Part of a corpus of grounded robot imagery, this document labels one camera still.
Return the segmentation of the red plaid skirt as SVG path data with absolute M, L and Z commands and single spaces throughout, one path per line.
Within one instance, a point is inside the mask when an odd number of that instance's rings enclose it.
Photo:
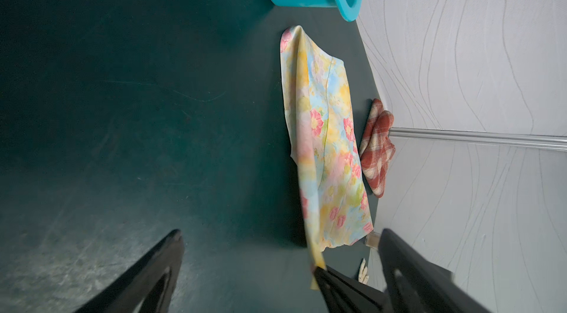
M 377 198 L 385 193 L 385 179 L 396 147 L 389 138 L 394 124 L 391 114 L 379 99 L 374 99 L 360 143 L 360 164 L 363 174 Z

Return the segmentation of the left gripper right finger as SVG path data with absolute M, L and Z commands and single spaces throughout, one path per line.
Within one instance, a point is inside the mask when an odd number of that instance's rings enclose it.
M 487 311 L 393 230 L 382 231 L 378 251 L 393 312 Z

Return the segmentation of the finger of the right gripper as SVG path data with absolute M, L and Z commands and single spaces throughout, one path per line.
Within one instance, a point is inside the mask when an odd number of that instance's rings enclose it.
M 329 312 L 392 312 L 389 297 L 384 292 L 349 278 L 331 267 L 317 267 L 314 277 Z

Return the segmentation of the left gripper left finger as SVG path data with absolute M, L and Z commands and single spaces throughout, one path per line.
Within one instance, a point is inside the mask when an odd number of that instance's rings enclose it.
M 172 230 L 78 312 L 167 312 L 177 285 L 185 247 Z

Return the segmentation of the floral yellow skirt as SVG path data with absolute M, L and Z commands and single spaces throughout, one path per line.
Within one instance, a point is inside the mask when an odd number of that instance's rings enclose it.
M 307 247 L 313 269 L 325 269 L 325 249 L 352 245 L 374 228 L 348 78 L 343 61 L 324 52 L 300 26 L 282 34 L 280 62 Z

